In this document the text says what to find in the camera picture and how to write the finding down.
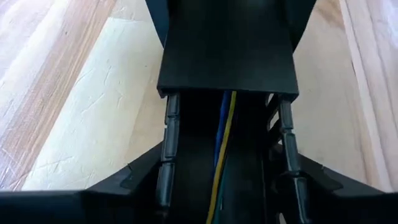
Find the wooden surface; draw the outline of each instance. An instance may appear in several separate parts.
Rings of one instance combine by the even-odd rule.
[[[398,188],[397,9],[318,0],[294,54],[300,152],[386,191]],[[0,189],[82,189],[162,140],[162,47],[144,0],[3,1],[0,48]]]

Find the wood grain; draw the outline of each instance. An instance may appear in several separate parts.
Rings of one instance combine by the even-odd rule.
[[[293,103],[297,144],[305,156],[369,183],[363,159],[368,132],[345,30],[336,18],[341,18],[338,1],[318,1],[294,53],[300,90]]]
[[[385,191],[398,190],[398,1],[341,1],[353,67]]]
[[[5,73],[0,146],[7,159],[0,164],[1,189],[22,186],[113,5],[113,0],[56,1],[29,39],[32,45]]]
[[[148,124],[162,124],[164,116],[140,119],[139,126],[148,122],[150,132],[136,129],[140,114],[164,113],[156,110],[164,103],[153,97],[154,84],[145,94],[148,83],[155,83],[162,52],[152,23],[109,18],[23,189],[89,187],[157,144],[144,137],[141,149],[130,148],[141,134],[162,138],[163,126],[156,134]]]
[[[48,15],[54,2],[55,0],[36,2],[8,0],[0,3],[0,79],[35,32],[37,26]]]

